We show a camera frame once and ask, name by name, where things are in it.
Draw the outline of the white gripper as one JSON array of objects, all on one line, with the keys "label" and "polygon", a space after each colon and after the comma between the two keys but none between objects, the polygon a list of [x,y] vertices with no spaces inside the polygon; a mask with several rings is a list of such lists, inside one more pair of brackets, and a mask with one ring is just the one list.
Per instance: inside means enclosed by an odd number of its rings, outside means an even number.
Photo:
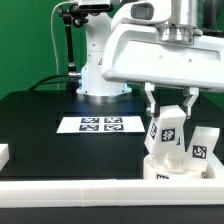
[{"label": "white gripper", "polygon": [[146,83],[151,116],[156,105],[153,84],[187,87],[183,90],[183,110],[190,119],[198,88],[224,92],[224,39],[197,36],[190,46],[167,43],[159,39],[154,27],[121,24],[105,45],[102,76],[113,82]]}]

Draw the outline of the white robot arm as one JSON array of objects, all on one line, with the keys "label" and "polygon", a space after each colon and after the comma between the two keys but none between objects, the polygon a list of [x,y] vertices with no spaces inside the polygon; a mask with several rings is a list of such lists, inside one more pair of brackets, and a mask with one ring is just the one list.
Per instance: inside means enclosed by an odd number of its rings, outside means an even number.
[{"label": "white robot arm", "polygon": [[156,86],[184,89],[187,114],[199,91],[224,92],[224,38],[203,33],[203,7],[212,1],[139,0],[109,18],[113,0],[79,0],[90,18],[82,90],[117,96],[125,83],[143,83],[153,116]]}]

